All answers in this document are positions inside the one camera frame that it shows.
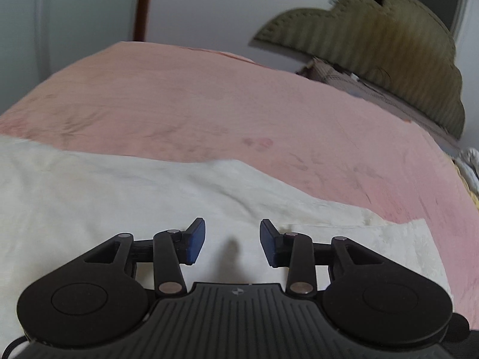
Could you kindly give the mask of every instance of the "scalloped headboard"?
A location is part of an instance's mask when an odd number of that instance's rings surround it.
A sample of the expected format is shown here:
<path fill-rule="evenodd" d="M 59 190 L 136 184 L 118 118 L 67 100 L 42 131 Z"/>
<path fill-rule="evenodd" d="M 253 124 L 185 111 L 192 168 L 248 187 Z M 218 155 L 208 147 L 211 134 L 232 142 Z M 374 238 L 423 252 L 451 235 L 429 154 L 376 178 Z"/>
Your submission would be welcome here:
<path fill-rule="evenodd" d="M 454 39 L 417 0 L 340 0 L 330 11 L 293 9 L 255 39 L 337 63 L 461 137 L 465 115 Z"/>

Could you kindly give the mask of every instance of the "mattress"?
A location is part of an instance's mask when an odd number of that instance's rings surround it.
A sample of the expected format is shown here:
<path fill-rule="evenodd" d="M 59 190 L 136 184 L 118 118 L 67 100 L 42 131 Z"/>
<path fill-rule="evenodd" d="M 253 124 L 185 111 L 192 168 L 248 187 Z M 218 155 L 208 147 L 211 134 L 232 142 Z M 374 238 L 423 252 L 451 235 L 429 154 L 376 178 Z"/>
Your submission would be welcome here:
<path fill-rule="evenodd" d="M 240 57 L 119 43 L 35 88 L 0 133 L 89 153 L 237 159 L 391 222 L 423 218 L 456 311 L 479 328 L 479 214 L 434 140 L 365 100 Z"/>

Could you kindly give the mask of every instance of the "metal screw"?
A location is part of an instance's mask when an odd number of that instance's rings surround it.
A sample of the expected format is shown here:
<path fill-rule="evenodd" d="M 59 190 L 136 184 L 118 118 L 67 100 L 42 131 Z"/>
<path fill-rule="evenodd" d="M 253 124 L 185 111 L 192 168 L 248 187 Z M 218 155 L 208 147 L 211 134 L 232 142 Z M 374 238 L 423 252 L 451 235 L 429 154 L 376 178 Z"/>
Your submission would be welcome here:
<path fill-rule="evenodd" d="M 176 294 L 181 292 L 183 286 L 178 282 L 164 282 L 158 286 L 158 290 L 165 294 Z"/>
<path fill-rule="evenodd" d="M 313 291 L 313 286 L 307 282 L 295 282 L 289 286 L 292 292 L 296 294 L 308 294 Z"/>

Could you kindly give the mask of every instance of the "bed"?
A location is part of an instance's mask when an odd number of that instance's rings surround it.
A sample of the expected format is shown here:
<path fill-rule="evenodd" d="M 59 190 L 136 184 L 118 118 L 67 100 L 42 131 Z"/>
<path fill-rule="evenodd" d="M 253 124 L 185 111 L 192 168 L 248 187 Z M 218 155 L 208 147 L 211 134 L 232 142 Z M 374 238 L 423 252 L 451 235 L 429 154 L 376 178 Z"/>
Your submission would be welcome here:
<path fill-rule="evenodd" d="M 124 42 L 43 82 L 0 133 L 57 149 L 174 162 L 238 159 L 385 220 L 424 218 L 458 313 L 479 327 L 479 214 L 421 127 L 231 54 Z"/>

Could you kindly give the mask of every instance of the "wooden trim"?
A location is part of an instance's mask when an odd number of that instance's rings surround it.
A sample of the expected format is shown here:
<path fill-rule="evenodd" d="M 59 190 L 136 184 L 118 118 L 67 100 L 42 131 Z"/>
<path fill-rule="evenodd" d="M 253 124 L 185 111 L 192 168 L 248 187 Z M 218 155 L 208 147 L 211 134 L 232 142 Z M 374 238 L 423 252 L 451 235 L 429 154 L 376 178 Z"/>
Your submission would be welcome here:
<path fill-rule="evenodd" d="M 144 42 L 148 21 L 148 6 L 150 0 L 138 0 L 137 17 L 135 20 L 135 32 L 133 40 L 135 42 Z"/>

